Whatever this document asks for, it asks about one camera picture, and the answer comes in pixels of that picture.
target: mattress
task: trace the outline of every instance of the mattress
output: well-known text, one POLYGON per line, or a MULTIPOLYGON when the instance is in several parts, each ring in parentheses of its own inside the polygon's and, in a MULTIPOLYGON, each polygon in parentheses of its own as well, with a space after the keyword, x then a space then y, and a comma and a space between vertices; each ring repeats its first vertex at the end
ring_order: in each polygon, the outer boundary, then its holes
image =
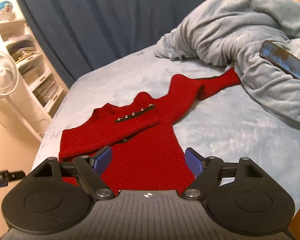
MULTIPOLYGON (((33 169, 47 157, 58 157, 62 131, 83 124, 93 109, 106 103, 128 105, 141 91, 159 98, 168 92, 170 79, 177 73, 203 78, 224 71, 200 59, 157 58, 153 49, 143 49, 80 77, 53 118, 33 169)), ((225 162, 251 158, 292 196, 296 211, 300 208, 300 131, 266 112, 242 86, 194 102, 173 129, 184 151, 192 147, 202 156, 215 155, 225 162)))

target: electric fan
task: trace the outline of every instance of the electric fan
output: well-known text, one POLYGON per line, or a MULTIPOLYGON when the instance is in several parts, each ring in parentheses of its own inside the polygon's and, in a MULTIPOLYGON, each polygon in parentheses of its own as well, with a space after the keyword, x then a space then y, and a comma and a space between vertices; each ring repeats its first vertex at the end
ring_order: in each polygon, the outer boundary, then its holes
POLYGON ((19 82, 19 72, 13 58, 0 51, 0 98, 5 98, 12 106, 13 112, 18 119, 30 130, 30 132, 39 140, 42 138, 29 124, 24 115, 14 105, 9 95, 16 89, 19 82))

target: crumpled blanket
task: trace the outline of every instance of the crumpled blanket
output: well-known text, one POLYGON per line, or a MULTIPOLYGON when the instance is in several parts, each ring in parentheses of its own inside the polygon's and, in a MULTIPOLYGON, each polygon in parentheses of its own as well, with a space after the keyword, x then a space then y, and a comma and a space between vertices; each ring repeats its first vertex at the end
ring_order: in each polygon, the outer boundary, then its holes
POLYGON ((300 59, 300 2, 207 0, 157 42, 154 54, 234 67, 251 97, 300 130, 300 80, 259 56, 265 40, 300 59))

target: fan pole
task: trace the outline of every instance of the fan pole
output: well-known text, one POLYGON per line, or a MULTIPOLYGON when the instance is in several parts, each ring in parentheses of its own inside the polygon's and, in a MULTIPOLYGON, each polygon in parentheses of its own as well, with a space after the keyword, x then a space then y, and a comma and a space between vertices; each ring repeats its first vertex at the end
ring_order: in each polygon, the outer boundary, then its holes
POLYGON ((37 133, 37 131, 32 127, 31 124, 27 121, 27 119, 24 117, 24 115, 19 111, 19 109, 15 106, 13 101, 9 96, 6 97, 6 100, 10 103, 12 106, 13 112, 16 114, 18 119, 25 125, 25 127, 28 128, 28 130, 38 139, 39 142, 42 142, 42 137, 37 133))

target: red knit fabric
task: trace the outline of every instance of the red knit fabric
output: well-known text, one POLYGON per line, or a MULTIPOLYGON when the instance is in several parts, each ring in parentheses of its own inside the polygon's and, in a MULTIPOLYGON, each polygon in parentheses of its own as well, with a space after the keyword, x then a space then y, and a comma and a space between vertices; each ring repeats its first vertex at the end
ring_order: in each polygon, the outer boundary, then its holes
POLYGON ((171 79, 169 92, 161 98, 154 99, 141 92, 128 106, 106 104, 95 109, 83 125, 63 131, 59 160, 93 155, 109 145, 113 159, 101 178, 116 194, 120 189, 176 189, 181 193, 194 176, 186 166, 172 124, 189 110, 196 97, 203 100, 238 84, 240 80, 234 69, 205 79, 177 74, 171 79), (137 117, 116 122, 150 104, 155 107, 137 117))

